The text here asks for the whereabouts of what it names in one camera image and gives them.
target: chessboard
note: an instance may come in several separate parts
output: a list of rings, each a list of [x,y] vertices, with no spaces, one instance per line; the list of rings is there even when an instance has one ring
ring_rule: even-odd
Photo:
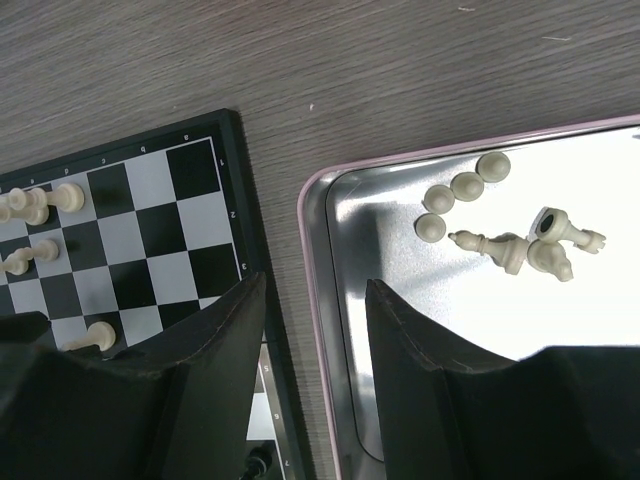
[[[2,260],[42,240],[59,249],[22,275],[0,273],[0,315],[44,313],[52,328],[38,342],[53,348],[107,322],[116,343],[104,354],[112,356],[215,302],[268,265],[251,245],[257,206],[243,196],[252,188],[247,166],[237,115],[219,111],[0,176],[0,194],[66,183],[84,193],[77,212],[50,205],[41,225],[14,218],[0,226]],[[264,369],[277,331],[269,321],[247,448],[275,442],[281,468],[268,478],[302,478],[295,433],[279,425],[288,415],[280,398],[290,392],[264,378],[277,370]]]

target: silver tray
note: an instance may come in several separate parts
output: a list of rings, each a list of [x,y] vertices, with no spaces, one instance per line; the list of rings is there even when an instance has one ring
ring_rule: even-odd
[[[312,316],[339,479],[386,478],[366,328],[367,279],[468,340],[512,359],[551,345],[639,345],[640,115],[341,165],[298,201]],[[567,247],[574,280],[524,265],[507,275],[414,221],[433,184],[499,149],[511,174],[443,216],[448,231],[528,236],[542,208],[607,236],[598,255]]]

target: black chessboard frame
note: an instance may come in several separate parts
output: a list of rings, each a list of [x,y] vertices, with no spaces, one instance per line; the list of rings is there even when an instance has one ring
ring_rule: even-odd
[[[220,181],[244,277],[268,275],[267,321],[260,368],[269,399],[283,473],[287,480],[313,478],[311,451],[302,415],[275,279],[251,174],[240,115],[218,110],[145,133],[0,175],[0,194],[29,188],[78,172],[211,137]]]

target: white chess piece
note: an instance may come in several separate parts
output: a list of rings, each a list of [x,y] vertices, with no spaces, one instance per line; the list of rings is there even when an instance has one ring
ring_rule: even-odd
[[[60,350],[78,350],[90,345],[97,345],[100,351],[109,350],[116,343],[116,332],[107,322],[96,322],[89,326],[87,334],[78,340],[65,343]]]
[[[29,262],[21,260],[15,255],[11,254],[7,259],[0,263],[0,272],[7,272],[13,275],[22,275],[29,270]]]
[[[45,239],[39,241],[35,247],[24,247],[17,249],[12,256],[19,260],[33,260],[39,258],[43,262],[51,262],[58,258],[58,246],[53,240]]]
[[[47,205],[58,207],[63,212],[72,213],[80,210],[84,205],[84,192],[75,183],[63,183],[52,192],[45,192],[36,187],[31,190],[12,189],[7,195],[9,205],[14,210],[27,207],[44,208]]]
[[[568,282],[573,278],[567,252],[558,242],[544,243],[541,240],[536,240],[529,247],[527,260],[536,270],[550,273],[561,282]]]
[[[451,180],[451,190],[458,200],[472,202],[484,192],[484,181],[476,172],[459,173]]]
[[[517,275],[520,272],[529,249],[529,242],[514,234],[505,234],[489,240],[484,235],[462,230],[450,233],[449,238],[463,250],[491,256],[494,263],[504,268],[509,275]]]
[[[424,194],[422,204],[429,212],[444,215],[453,208],[456,197],[446,185],[433,185]]]
[[[536,226],[536,236],[544,243],[569,240],[585,252],[596,254],[604,248],[607,237],[591,230],[578,230],[564,210],[548,208]]]
[[[0,204],[0,223],[7,223],[12,218],[24,220],[29,225],[42,225],[49,219],[49,209],[28,207],[14,210],[8,205]]]
[[[421,240],[427,243],[435,243],[442,240],[447,232],[447,225],[440,215],[427,213],[418,218],[415,229]]]
[[[487,183],[501,182],[511,172],[511,160],[502,152],[489,152],[478,160],[476,172]]]

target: tabletop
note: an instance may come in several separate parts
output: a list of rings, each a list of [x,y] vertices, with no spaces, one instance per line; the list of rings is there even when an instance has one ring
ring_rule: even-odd
[[[640,112],[640,0],[4,0],[0,171],[219,108],[244,122],[318,478],[296,200],[347,161]]]

